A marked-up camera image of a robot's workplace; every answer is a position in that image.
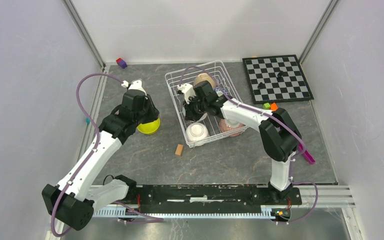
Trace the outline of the yellow-green bowl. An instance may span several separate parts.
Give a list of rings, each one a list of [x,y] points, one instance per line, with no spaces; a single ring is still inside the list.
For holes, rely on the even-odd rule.
[[[152,135],[157,132],[161,125],[161,120],[157,118],[155,121],[148,123],[141,123],[137,126],[137,130],[145,135]]]

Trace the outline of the white ribbed bowl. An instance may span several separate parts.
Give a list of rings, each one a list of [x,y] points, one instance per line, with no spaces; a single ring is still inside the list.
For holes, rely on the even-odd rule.
[[[198,120],[196,120],[196,122],[201,122],[201,121],[203,121],[207,116],[208,116],[208,114],[207,114],[207,113],[204,113]]]

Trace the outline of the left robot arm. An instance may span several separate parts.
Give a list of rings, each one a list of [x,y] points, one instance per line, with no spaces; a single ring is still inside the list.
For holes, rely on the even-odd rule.
[[[129,89],[98,127],[92,144],[84,155],[56,185],[47,184],[42,198],[51,219],[59,220],[70,229],[80,231],[93,213],[106,205],[122,200],[133,203],[137,190],[121,179],[108,186],[91,190],[92,183],[109,158],[135,133],[140,124],[158,120],[159,111],[143,89]]]

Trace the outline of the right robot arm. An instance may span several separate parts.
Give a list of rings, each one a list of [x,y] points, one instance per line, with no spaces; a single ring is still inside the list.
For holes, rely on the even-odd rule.
[[[282,204],[289,198],[293,187],[291,161],[300,154],[298,146],[304,143],[285,109],[272,111],[250,106],[227,94],[218,94],[207,81],[197,85],[178,85],[177,93],[183,95],[182,105],[187,120],[197,121],[208,114],[238,122],[259,132],[263,149],[272,160],[269,199],[275,204]]]

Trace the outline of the plain white bowl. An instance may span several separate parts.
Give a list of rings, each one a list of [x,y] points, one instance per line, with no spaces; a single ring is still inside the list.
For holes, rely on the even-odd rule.
[[[190,124],[186,130],[186,142],[190,147],[198,147],[204,144],[204,140],[210,136],[207,127],[200,123]]]

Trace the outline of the beige flower bowl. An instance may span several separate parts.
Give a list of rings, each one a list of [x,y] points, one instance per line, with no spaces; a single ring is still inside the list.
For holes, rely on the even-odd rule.
[[[197,77],[195,77],[193,81],[193,86],[196,86],[201,82],[208,82],[213,89],[217,87],[216,81],[214,81],[212,77],[207,73],[200,73]]]

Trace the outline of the wooden block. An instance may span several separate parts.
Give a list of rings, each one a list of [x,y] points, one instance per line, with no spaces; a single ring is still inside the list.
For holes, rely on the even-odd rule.
[[[175,155],[181,156],[184,150],[184,146],[182,144],[178,144],[175,149]]]

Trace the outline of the black chess piece left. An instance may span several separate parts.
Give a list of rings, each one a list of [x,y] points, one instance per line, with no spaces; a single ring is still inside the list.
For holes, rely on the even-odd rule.
[[[265,84],[263,82],[260,82],[258,85],[257,85],[257,88],[258,89],[264,89],[265,88]]]

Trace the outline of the black chess piece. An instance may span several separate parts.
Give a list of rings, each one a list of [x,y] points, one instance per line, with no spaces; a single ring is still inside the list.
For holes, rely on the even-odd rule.
[[[284,71],[280,71],[277,73],[277,78],[282,78],[284,75]]]
[[[257,88],[258,89],[264,89],[265,88],[265,84],[263,82],[260,82],[258,85],[257,85]]]

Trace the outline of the green cube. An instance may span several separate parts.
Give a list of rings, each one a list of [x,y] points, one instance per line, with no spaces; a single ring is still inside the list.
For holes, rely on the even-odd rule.
[[[268,103],[268,102],[264,103],[264,104],[263,104],[263,109],[264,109],[264,110],[270,110],[270,109],[271,109],[271,104]]]

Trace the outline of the orange curved block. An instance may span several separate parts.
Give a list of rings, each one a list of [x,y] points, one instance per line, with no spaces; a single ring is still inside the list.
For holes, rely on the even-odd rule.
[[[276,111],[278,108],[279,107],[278,107],[278,105],[275,102],[270,104],[270,110],[271,111]]]

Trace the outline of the black grey chessboard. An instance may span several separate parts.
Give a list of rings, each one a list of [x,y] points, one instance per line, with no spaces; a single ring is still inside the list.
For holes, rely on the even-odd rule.
[[[242,59],[246,82],[254,104],[310,101],[314,99],[295,54]],[[277,74],[284,71],[283,77]],[[264,89],[258,84],[264,83]]]

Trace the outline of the black chess piece right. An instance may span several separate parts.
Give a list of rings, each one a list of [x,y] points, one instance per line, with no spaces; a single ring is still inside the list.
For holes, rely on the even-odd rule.
[[[284,75],[284,71],[280,71],[277,73],[277,78],[282,78]]]

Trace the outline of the purple scoop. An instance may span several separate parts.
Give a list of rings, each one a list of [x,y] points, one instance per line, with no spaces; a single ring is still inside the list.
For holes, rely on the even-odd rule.
[[[310,165],[314,165],[316,163],[316,160],[314,159],[314,157],[308,152],[308,150],[306,148],[303,147],[303,145],[301,143],[297,146],[297,149],[298,149],[298,152],[301,153],[303,158]]]

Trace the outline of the aluminium frame rails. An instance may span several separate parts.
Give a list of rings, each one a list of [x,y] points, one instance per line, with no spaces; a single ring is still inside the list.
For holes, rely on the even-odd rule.
[[[256,130],[265,152],[272,159],[267,185],[142,185],[123,175],[93,187],[93,181],[110,157],[141,124],[156,122],[159,111],[141,81],[121,81],[126,89],[120,105],[94,125],[95,138],[76,165],[56,185],[46,185],[42,197],[51,221],[59,220],[73,230],[82,230],[100,210],[116,206],[129,211],[127,223],[159,223],[165,218],[184,219],[269,219],[290,225],[284,212],[297,207],[342,207],[352,204],[344,185],[294,182],[292,161],[306,148],[285,109],[275,111],[244,104],[217,92],[208,82],[180,83],[185,117],[198,120],[205,114],[237,121]]]

